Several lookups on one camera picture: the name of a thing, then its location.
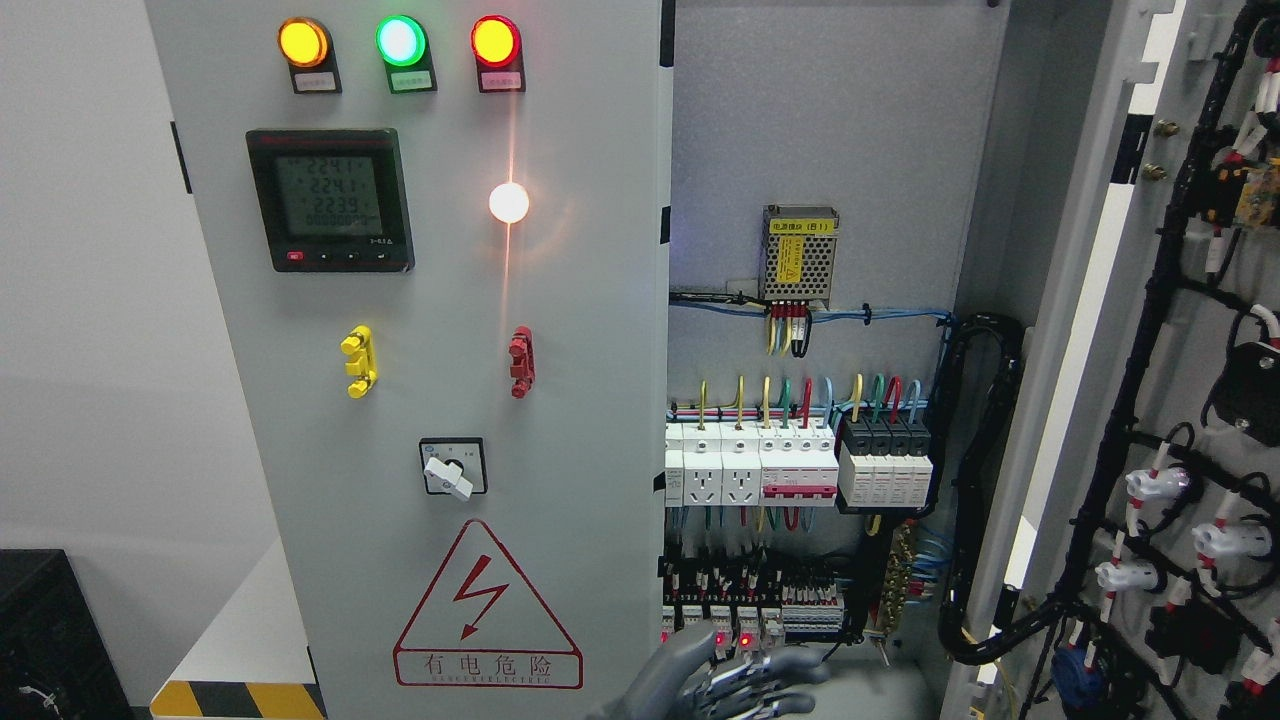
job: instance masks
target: robotic hand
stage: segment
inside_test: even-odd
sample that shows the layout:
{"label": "robotic hand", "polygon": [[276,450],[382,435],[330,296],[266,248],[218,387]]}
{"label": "robotic hand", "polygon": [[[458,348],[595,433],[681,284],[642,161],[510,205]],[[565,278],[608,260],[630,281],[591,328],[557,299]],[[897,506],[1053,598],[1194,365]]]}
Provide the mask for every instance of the robotic hand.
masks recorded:
{"label": "robotic hand", "polygon": [[699,623],[663,643],[621,700],[586,720],[765,720],[812,712],[809,694],[786,692],[831,676],[822,652],[786,647],[700,671],[716,652],[716,626]]}

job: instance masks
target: blue wire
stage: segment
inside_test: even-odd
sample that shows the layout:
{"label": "blue wire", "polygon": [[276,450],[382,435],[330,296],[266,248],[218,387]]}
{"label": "blue wire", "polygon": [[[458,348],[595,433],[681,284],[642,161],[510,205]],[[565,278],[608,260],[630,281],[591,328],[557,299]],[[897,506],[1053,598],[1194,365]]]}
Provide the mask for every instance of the blue wire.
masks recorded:
{"label": "blue wire", "polygon": [[915,411],[919,410],[922,392],[924,392],[924,386],[920,384],[920,380],[911,380],[911,389],[906,395],[911,404],[911,411],[908,413],[906,421],[913,425],[915,424]]}

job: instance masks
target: lcd display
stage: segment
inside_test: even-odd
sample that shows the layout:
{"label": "lcd display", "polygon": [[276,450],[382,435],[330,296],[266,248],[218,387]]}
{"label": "lcd display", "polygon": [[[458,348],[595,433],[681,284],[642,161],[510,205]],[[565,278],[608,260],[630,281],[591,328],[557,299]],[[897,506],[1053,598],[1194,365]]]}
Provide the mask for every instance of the lcd display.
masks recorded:
{"label": "lcd display", "polygon": [[291,234],[381,234],[372,158],[283,156],[275,170]]}

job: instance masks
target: yellow wire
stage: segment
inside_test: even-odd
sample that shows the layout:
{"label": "yellow wire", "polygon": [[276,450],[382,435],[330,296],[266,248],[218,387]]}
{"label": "yellow wire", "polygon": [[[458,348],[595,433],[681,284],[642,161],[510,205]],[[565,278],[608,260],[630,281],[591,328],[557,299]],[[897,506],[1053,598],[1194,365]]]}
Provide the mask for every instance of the yellow wire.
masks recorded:
{"label": "yellow wire", "polygon": [[735,430],[742,429],[742,402],[744,402],[744,396],[746,395],[744,392],[742,383],[745,382],[746,382],[745,377],[742,375],[737,377],[737,425],[733,427]]}
{"label": "yellow wire", "polygon": [[698,396],[698,429],[705,430],[707,424],[703,421],[703,415],[707,414],[707,380],[703,380],[703,391]]}
{"label": "yellow wire", "polygon": [[854,404],[854,421],[858,421],[858,411],[863,405],[863,374],[858,373],[854,375],[854,393],[849,396],[849,401]]}
{"label": "yellow wire", "polygon": [[[964,633],[964,639],[978,644],[978,639],[973,637],[966,628],[960,628]],[[992,662],[996,666],[996,671],[1000,673],[1000,679],[1005,683],[1005,693],[1009,696],[1009,701],[1005,703],[1009,706],[1009,717],[1011,720],[1018,720],[1018,715],[1014,712],[1014,706],[1018,705],[1018,691],[1014,688],[1014,683],[1009,680],[1009,673],[1005,673],[1005,664],[1000,660]]]}
{"label": "yellow wire", "polygon": [[764,375],[764,429],[773,427],[773,413],[769,413],[769,375]]}

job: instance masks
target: high voltage warning sign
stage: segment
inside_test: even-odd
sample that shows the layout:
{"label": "high voltage warning sign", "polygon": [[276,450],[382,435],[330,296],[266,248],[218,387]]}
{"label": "high voltage warning sign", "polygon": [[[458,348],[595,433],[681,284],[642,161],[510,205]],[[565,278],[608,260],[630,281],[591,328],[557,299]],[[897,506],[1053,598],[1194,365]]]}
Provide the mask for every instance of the high voltage warning sign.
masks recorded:
{"label": "high voltage warning sign", "polygon": [[582,687],[582,652],[477,519],[462,525],[393,655],[402,685]]}

